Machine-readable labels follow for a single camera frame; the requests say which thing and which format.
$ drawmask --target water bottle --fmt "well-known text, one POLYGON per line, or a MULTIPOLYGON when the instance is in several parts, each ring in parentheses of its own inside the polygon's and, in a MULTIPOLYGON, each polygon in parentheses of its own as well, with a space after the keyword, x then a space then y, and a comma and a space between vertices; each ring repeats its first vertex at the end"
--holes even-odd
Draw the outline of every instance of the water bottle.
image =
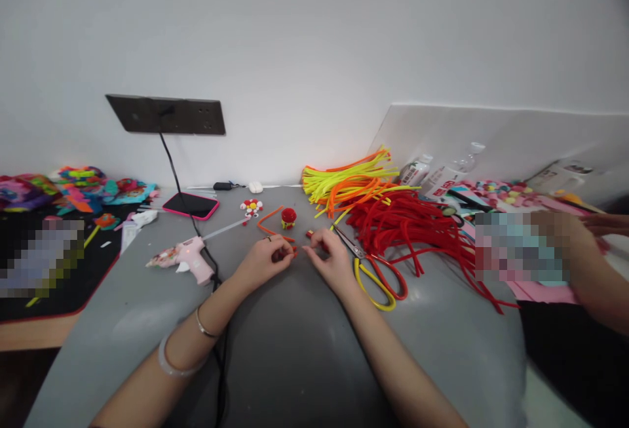
POLYGON ((464 157, 450 161, 445 166, 434 170, 422 184, 419 193, 430 200, 437 200, 445 195, 453 185, 462 181, 474 169, 476 156, 483 149, 485 149, 485 145, 471 143, 467 148, 468 153, 464 157))
POLYGON ((404 169, 400 173, 400 180, 398 184, 400 185, 410 185, 415 187, 419 185, 425 178, 428 176, 430 172, 430 162, 432 161, 432 156, 423 154, 421 158, 417 158, 404 169))

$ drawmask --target pink glue gun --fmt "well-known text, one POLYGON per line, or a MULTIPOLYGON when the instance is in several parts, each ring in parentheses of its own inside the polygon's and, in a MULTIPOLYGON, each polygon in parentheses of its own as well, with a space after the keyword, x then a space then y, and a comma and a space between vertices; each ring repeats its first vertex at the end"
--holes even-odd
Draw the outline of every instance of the pink glue gun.
POLYGON ((151 259, 146 267, 170 267, 179 264, 176 272, 190 271, 197 278, 198 285, 206 285, 214 275, 214 270, 201 257, 200 251, 205 247, 199 237, 177 244, 174 248, 163 250, 151 259))

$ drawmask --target gray table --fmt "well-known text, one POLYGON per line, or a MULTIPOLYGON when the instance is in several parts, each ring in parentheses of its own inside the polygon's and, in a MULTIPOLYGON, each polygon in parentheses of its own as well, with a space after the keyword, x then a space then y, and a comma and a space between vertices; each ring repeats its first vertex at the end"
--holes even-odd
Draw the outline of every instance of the gray table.
MULTIPOLYGON (((268 189, 256 197, 264 203, 263 215, 280 205, 296 210, 297 225, 287 234, 298 244, 306 241, 306 230, 330 224, 313 218, 314 207, 298 188, 268 189)), ((218 198, 218 211, 199 222, 204 234, 241 219, 239 204, 252 196, 238 189, 218 198)), ((263 237, 257 220, 208 243, 223 279, 263 237)), ((279 216, 265 224, 280 231, 279 216)), ((193 235, 189 218, 167 213, 142 230, 59 352, 27 428, 85 428, 160 339, 209 296, 210 289, 198 287, 188 273, 144 267, 157 252, 193 235)), ((470 426, 525 426, 524 338, 517 310, 498 315, 454 265, 434 254, 421 259, 426 274, 420 279, 413 276, 412 264, 399 265, 409 296, 385 317, 470 426)), ((513 301, 503 283, 487 286, 497 297, 513 301)), ((380 295, 375 286, 368 288, 380 295)), ((391 409, 342 306, 303 252, 287 272, 243 303, 232 320, 229 343, 223 426, 391 425, 391 409)), ((217 380, 212 360, 167 425, 213 426, 217 380)))

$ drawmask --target wall outlet panel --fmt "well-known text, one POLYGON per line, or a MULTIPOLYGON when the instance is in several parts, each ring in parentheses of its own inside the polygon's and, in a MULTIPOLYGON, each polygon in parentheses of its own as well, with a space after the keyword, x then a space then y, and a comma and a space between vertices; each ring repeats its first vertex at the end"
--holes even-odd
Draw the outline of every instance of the wall outlet panel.
POLYGON ((131 133, 224 135, 223 110, 218 100, 105 95, 123 128, 131 133), (168 108, 169 115, 160 116, 168 108))

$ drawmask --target person's hand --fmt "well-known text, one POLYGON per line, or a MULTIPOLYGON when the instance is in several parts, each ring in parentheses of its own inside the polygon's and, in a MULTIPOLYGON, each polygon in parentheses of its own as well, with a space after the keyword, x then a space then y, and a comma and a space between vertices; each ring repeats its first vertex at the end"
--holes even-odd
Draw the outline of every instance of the person's hand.
POLYGON ((310 239, 310 246, 303 246, 303 250, 335 294, 339 295, 358 286, 347 255, 347 247, 333 231, 328 228, 315 231, 310 239), (313 249, 323 245, 330 255, 326 260, 321 259, 313 249))
POLYGON ((282 235, 256 241, 236 269, 236 277, 249 291, 253 291, 271 277, 284 271, 295 257, 293 247, 282 235))
POLYGON ((550 237, 549 246, 566 250, 591 250, 597 247, 594 235, 579 217, 564 212, 533 212, 531 225, 538 226, 540 236, 550 237))
POLYGON ((581 222, 596 237, 629 236, 629 215, 595 214, 581 217, 581 222))

